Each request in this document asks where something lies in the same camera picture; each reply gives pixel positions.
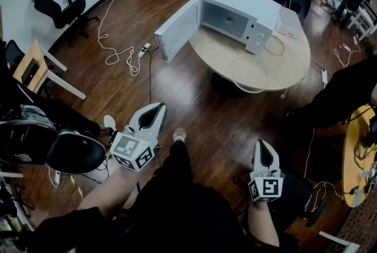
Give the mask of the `white stand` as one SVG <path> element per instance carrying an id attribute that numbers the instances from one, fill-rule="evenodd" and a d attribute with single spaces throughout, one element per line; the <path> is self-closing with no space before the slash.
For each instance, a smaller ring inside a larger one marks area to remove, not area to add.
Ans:
<path id="1" fill-rule="evenodd" d="M 377 17 L 373 20 L 367 10 L 359 7 L 352 15 L 350 23 L 347 25 L 347 29 L 351 28 L 356 28 L 359 31 L 360 35 L 358 40 L 362 41 L 377 31 Z"/>

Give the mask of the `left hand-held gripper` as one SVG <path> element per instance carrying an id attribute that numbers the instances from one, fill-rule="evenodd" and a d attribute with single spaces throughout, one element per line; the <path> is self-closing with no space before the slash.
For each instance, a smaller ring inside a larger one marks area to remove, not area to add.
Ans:
<path id="1" fill-rule="evenodd" d="M 110 154 L 119 165 L 132 171 L 141 171 L 154 157 L 154 148 L 167 114 L 165 103 L 147 105 L 132 116 L 129 126 L 117 132 Z M 148 129 L 148 138 L 134 129 Z"/>

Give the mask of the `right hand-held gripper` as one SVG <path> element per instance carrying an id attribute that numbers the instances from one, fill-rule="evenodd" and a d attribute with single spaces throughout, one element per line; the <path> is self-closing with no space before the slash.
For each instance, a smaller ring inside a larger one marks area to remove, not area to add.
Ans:
<path id="1" fill-rule="evenodd" d="M 280 198 L 285 174 L 279 169 L 279 156 L 266 141 L 257 140 L 254 146 L 253 170 L 260 171 L 262 165 L 268 169 L 278 169 L 263 173 L 250 173 L 248 183 L 253 202 L 272 202 Z"/>

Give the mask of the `white square box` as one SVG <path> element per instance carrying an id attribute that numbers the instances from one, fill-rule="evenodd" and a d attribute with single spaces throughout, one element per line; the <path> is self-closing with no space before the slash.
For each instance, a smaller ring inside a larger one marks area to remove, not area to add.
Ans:
<path id="1" fill-rule="evenodd" d="M 297 13 L 291 9 L 281 7 L 276 21 L 278 33 L 294 39 L 302 39 L 303 29 Z"/>

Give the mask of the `yellow round table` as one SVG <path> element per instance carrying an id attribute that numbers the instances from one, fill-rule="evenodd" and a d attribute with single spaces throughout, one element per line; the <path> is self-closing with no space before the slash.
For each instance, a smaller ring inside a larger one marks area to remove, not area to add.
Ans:
<path id="1" fill-rule="evenodd" d="M 372 170 L 377 148 L 365 146 L 370 120 L 375 112 L 369 105 L 355 110 L 346 124 L 342 161 L 342 191 L 351 208 L 360 206 L 370 190 L 367 172 Z"/>

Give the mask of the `white desk frame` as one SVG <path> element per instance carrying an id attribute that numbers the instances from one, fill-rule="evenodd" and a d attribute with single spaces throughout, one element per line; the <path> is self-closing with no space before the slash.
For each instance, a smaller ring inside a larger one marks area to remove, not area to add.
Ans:
<path id="1" fill-rule="evenodd" d="M 342 245 L 344 247 L 344 250 L 342 251 L 342 253 L 357 253 L 358 249 L 360 248 L 359 244 L 345 241 L 343 239 L 334 237 L 333 235 L 327 234 L 323 231 L 320 231 L 319 235 L 336 244 Z"/>

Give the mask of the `black box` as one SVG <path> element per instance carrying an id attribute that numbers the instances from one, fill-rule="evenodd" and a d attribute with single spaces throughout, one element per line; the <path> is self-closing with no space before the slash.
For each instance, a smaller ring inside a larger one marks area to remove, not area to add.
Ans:
<path id="1" fill-rule="evenodd" d="M 28 86 L 38 70 L 39 70 L 38 61 L 36 59 L 32 58 L 31 62 L 28 64 L 26 70 L 22 74 L 22 77 L 21 77 L 22 83 L 24 85 Z"/>

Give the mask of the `person's left forearm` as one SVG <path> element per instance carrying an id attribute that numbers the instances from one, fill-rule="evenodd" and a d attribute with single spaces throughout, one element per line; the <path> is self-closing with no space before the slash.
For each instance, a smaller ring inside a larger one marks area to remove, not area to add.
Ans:
<path id="1" fill-rule="evenodd" d="M 104 218 L 113 218 L 129 199 L 138 178 L 139 172 L 119 167 L 84 197 L 77 210 L 98 207 Z"/>

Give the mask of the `black mesh chair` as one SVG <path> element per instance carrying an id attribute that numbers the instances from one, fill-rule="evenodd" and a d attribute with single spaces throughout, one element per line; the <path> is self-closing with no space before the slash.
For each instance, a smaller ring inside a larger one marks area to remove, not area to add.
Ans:
<path id="1" fill-rule="evenodd" d="M 24 53 L 20 50 L 16 42 L 13 39 L 10 40 L 5 46 L 5 59 L 11 74 L 15 72 L 23 57 Z"/>

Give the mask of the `wooden desk white legs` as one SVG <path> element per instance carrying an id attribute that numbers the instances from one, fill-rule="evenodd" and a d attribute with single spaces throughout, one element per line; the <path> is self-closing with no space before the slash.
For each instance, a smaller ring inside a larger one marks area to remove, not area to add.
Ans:
<path id="1" fill-rule="evenodd" d="M 38 43 L 38 41 L 35 41 L 30 47 L 29 51 L 22 56 L 21 61 L 16 66 L 15 72 L 12 74 L 12 76 L 34 93 L 37 93 L 45 80 L 49 79 L 82 100 L 86 99 L 86 95 L 84 93 L 63 80 L 48 68 L 45 57 L 52 61 L 52 63 L 59 69 L 63 70 L 64 72 L 67 71 L 68 68 L 63 63 L 50 54 Z M 28 69 L 33 69 L 33 67 L 37 68 L 36 72 L 32 74 L 32 78 L 29 82 L 25 82 Z"/>

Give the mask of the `black office chair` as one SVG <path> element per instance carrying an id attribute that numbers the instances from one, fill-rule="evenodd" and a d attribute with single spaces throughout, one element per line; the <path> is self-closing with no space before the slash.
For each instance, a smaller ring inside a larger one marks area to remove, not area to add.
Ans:
<path id="1" fill-rule="evenodd" d="M 31 0 L 34 3 L 34 8 L 40 13 L 50 17 L 56 29 L 68 28 L 68 35 L 66 42 L 72 46 L 72 41 L 76 34 L 83 36 L 85 39 L 89 35 L 85 32 L 85 26 L 91 21 L 99 21 L 97 16 L 89 18 L 84 15 L 86 8 L 86 0 L 67 0 L 68 5 L 62 9 L 61 6 L 54 0 Z"/>

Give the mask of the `white microwave oven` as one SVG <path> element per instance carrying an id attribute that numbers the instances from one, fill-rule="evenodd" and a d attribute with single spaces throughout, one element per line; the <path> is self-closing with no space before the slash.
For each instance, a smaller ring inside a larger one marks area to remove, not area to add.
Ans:
<path id="1" fill-rule="evenodd" d="M 258 55 L 276 29 L 280 9 L 272 0 L 189 0 L 155 35 L 167 62 L 201 26 L 241 42 L 247 51 Z"/>

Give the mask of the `clear glass turntable plate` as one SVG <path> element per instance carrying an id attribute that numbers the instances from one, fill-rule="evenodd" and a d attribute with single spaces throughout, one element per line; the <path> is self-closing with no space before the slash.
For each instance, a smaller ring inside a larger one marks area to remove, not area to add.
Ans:
<path id="1" fill-rule="evenodd" d="M 230 80 L 248 94 L 259 94 L 266 90 L 270 74 L 266 67 L 253 56 L 235 57 L 227 67 Z"/>

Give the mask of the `person's black clothing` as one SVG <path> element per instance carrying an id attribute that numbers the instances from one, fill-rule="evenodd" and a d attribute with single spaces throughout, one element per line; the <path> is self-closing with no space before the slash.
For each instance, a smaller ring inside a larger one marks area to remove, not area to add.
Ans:
<path id="1" fill-rule="evenodd" d="M 104 218 L 98 207 L 44 220 L 25 242 L 27 253 L 297 253 L 288 237 L 280 247 L 258 241 L 227 199 L 195 184 L 186 144 L 169 156 L 124 215 Z"/>

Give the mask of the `person's right forearm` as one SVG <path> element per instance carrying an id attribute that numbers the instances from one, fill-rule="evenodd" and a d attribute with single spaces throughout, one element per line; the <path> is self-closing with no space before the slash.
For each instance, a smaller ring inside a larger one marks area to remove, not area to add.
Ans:
<path id="1" fill-rule="evenodd" d="M 265 244 L 280 247 L 279 237 L 266 202 L 249 199 L 247 223 L 250 233 Z"/>

